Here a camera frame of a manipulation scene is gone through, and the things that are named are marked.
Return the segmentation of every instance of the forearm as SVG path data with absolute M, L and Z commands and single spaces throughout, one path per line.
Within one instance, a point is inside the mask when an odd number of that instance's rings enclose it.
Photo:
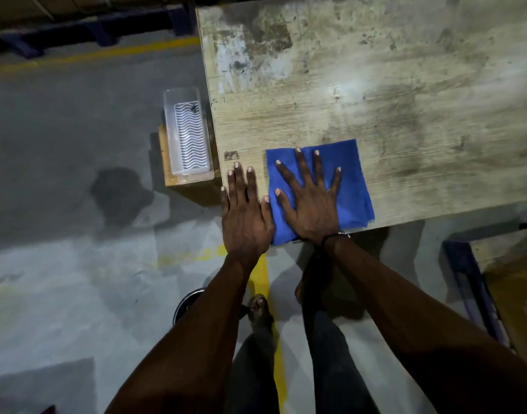
M 256 256 L 225 258 L 205 292 L 123 384 L 107 413 L 149 412 L 153 406 L 151 412 L 159 412 L 169 403 L 181 412 L 178 401 L 187 401 L 191 409 L 199 403 L 202 410 L 219 411 L 235 351 L 240 305 L 256 262 Z
M 502 406 L 511 392 L 527 402 L 527 364 L 522 359 L 349 238 L 329 239 L 326 250 L 439 412 L 461 412 L 473 403 Z

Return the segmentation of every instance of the bracelet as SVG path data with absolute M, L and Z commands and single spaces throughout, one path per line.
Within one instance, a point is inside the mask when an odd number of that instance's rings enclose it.
M 321 249 L 322 250 L 325 249 L 325 241 L 327 241 L 329 238 L 338 237 L 338 236 L 344 236 L 344 237 L 351 238 L 350 234 L 346 234 L 343 231 L 335 232 L 334 234 L 330 234 L 330 235 L 327 235 L 327 236 L 323 237 L 323 240 L 321 241 Z

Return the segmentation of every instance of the black round object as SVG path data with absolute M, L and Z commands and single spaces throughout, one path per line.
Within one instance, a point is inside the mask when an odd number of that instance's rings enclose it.
M 173 314 L 173 325 L 179 319 L 187 313 L 189 308 L 193 306 L 193 304 L 196 302 L 196 299 L 206 290 L 205 287 L 201 287 L 200 289 L 193 290 L 192 292 L 188 293 L 183 299 L 181 299 L 181 302 L 179 302 L 179 305 L 177 305 L 177 309 L 175 310 L 175 314 Z

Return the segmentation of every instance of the blue microfiber towel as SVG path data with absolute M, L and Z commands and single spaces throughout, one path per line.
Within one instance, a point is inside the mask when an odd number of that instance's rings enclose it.
M 362 228 L 366 227 L 369 221 L 374 220 L 373 204 L 370 201 L 369 192 L 361 163 L 359 162 L 359 153 L 357 152 L 357 143 L 355 139 L 342 141 L 317 147 L 302 148 L 308 166 L 313 174 L 313 152 L 319 150 L 323 163 L 323 175 L 325 176 L 325 187 L 328 189 L 332 184 L 336 167 L 342 168 L 342 182 L 338 191 L 336 209 L 338 211 L 338 220 L 340 228 Z M 294 194 L 283 176 L 277 170 L 276 160 L 281 160 L 288 170 L 295 176 L 298 182 L 304 186 L 301 178 L 296 155 L 292 148 L 268 149 L 267 171 L 269 173 L 269 198 L 271 199 L 271 208 L 277 230 L 273 239 L 273 244 L 278 246 L 296 238 L 294 231 L 288 226 L 284 212 L 275 196 L 275 189 L 279 188 L 286 193 L 290 204 L 295 208 Z

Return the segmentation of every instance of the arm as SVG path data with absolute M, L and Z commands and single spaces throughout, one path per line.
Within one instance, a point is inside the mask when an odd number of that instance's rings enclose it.
M 150 351 L 106 410 L 113 413 L 222 412 L 246 284 L 274 234 L 269 197 L 257 200 L 251 167 L 222 187 L 223 240 L 227 257 L 191 309 Z
M 297 156 L 304 188 L 283 164 L 277 164 L 294 191 L 297 209 L 282 191 L 275 194 L 295 232 L 319 247 L 340 229 L 336 194 L 341 172 L 337 169 L 327 191 L 319 155 L 314 156 L 316 183 L 303 155 Z M 527 407 L 527 364 L 521 358 L 348 237 L 330 237 L 324 249 L 343 269 L 385 341 L 438 412 L 509 412 L 515 404 Z

